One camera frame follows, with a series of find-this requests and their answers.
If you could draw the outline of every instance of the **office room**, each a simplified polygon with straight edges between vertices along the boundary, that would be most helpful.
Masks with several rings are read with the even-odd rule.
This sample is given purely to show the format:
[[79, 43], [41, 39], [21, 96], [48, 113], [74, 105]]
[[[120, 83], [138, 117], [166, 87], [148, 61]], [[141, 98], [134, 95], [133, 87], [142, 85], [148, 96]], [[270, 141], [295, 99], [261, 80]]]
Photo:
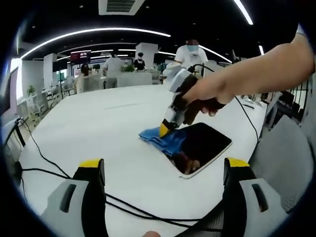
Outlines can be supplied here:
[[309, 228], [300, 211], [312, 211], [315, 178], [315, 6], [20, 7], [3, 54], [0, 173], [21, 225], [31, 222], [25, 232], [35, 223], [65, 237]]

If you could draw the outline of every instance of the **white shirt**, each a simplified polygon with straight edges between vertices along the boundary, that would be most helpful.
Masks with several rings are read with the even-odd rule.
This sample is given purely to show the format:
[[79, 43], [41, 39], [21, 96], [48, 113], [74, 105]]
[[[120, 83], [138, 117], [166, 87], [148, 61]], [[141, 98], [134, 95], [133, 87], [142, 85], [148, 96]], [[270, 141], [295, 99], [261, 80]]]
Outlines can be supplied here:
[[105, 61], [104, 67], [108, 69], [107, 77], [116, 78], [120, 74], [120, 68], [123, 66], [124, 61], [120, 58], [111, 57]]
[[190, 52], [186, 45], [178, 48], [174, 60], [181, 62], [186, 68], [194, 64], [203, 64], [208, 61], [206, 53], [203, 49], [198, 48], [198, 51]]

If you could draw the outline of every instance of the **human hand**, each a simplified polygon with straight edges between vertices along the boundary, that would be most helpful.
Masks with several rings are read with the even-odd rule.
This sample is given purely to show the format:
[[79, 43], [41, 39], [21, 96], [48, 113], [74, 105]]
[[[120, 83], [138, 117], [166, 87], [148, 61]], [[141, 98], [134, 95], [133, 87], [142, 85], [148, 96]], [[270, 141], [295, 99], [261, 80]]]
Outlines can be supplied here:
[[160, 237], [160, 235], [155, 231], [148, 231], [143, 237]]
[[203, 101], [216, 98], [220, 104], [227, 104], [234, 95], [225, 91], [225, 81], [217, 76], [210, 76], [198, 80], [197, 83], [183, 96], [189, 106], [185, 112], [184, 124], [191, 125], [199, 111], [215, 116], [217, 109], [207, 106]]

